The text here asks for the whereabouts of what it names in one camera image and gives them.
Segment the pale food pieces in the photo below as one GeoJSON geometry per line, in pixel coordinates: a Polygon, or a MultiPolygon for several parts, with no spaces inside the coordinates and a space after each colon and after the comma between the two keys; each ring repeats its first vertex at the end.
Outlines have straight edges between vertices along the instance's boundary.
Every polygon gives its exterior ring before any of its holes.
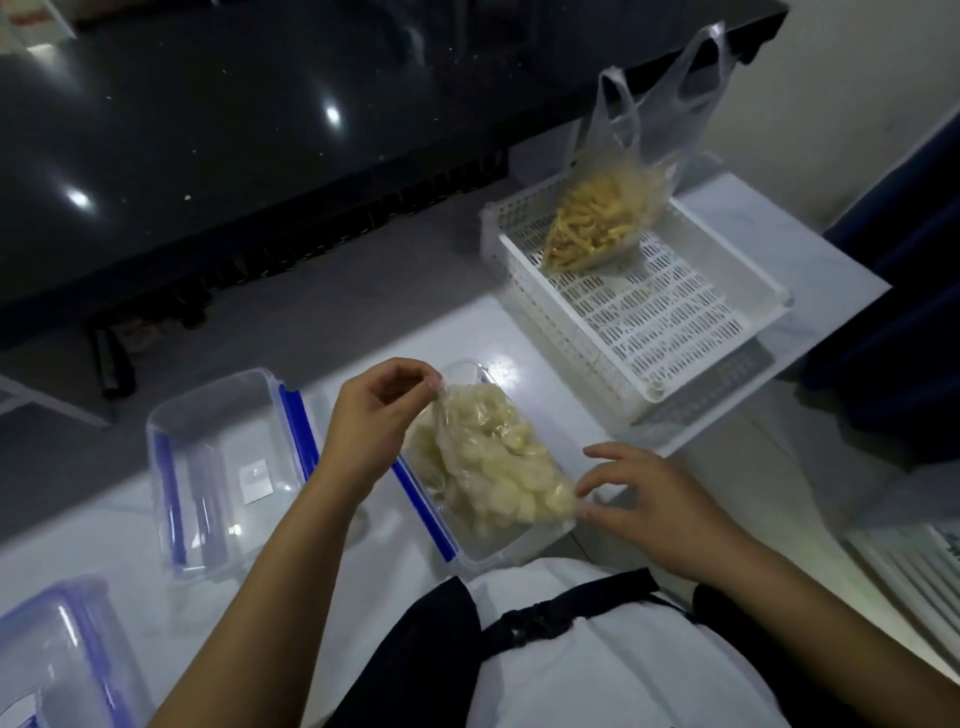
{"type": "Polygon", "coordinates": [[[435,502],[479,536],[568,518],[573,484],[495,384],[454,384],[414,420],[404,455],[435,502]]]}
{"type": "Polygon", "coordinates": [[[665,209],[661,177],[622,163],[571,186],[546,236],[540,269],[580,271],[635,247],[665,209]]]}

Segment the plastic food container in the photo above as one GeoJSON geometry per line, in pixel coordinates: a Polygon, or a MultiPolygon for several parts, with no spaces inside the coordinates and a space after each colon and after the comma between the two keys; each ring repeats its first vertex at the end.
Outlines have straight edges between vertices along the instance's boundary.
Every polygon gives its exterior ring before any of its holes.
{"type": "Polygon", "coordinates": [[[147,444],[160,547],[180,579],[239,573],[320,458],[300,392],[266,369],[166,401],[147,444]]]}
{"type": "MultiPolygon", "coordinates": [[[[482,364],[471,360],[454,362],[440,369],[440,373],[444,376],[444,381],[450,384],[496,384],[482,364]]],[[[528,413],[522,410],[521,413],[531,419],[528,413]]],[[[537,423],[532,420],[532,424],[536,429],[537,423]]],[[[543,445],[550,449],[550,443],[542,440],[539,431],[537,434],[543,445]]],[[[515,566],[528,561],[572,530],[575,525],[573,519],[533,525],[515,523],[507,528],[494,530],[487,537],[481,537],[463,518],[433,500],[403,457],[403,453],[394,463],[393,469],[444,561],[448,564],[456,562],[473,573],[515,566]]]]}
{"type": "Polygon", "coordinates": [[[152,713],[101,580],[55,584],[0,617],[3,728],[140,728],[152,713]]]}

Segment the white shirt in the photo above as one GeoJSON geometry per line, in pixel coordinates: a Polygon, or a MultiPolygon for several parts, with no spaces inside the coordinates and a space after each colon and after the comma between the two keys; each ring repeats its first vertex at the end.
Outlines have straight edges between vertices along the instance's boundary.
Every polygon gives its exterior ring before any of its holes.
{"type": "MultiPolygon", "coordinates": [[[[468,589],[486,628],[504,612],[608,575],[585,562],[540,559],[483,574],[468,589]]],[[[788,728],[759,673],[729,643],[676,610],[642,603],[579,618],[554,640],[489,659],[467,726],[788,728]]]]}

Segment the black apron strap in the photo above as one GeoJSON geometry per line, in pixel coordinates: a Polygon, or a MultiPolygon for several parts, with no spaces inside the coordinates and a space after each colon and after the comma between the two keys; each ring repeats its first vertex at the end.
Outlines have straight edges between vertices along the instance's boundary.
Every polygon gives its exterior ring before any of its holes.
{"type": "Polygon", "coordinates": [[[480,644],[473,597],[447,579],[390,630],[324,728],[465,725],[480,644]]]}
{"type": "Polygon", "coordinates": [[[549,601],[506,612],[483,631],[483,659],[537,640],[553,640],[578,617],[599,617],[631,602],[660,604],[693,620],[684,610],[653,594],[659,588],[649,570],[637,569],[589,581],[549,601]]]}

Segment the french fries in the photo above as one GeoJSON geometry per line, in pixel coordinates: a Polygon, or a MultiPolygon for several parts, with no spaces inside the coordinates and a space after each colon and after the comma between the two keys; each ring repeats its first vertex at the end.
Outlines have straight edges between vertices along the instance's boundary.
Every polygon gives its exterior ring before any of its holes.
{"type": "Polygon", "coordinates": [[[655,187],[643,173],[621,169],[595,173],[572,186],[560,199],[540,269],[579,271],[615,255],[628,236],[659,217],[655,187]]]}

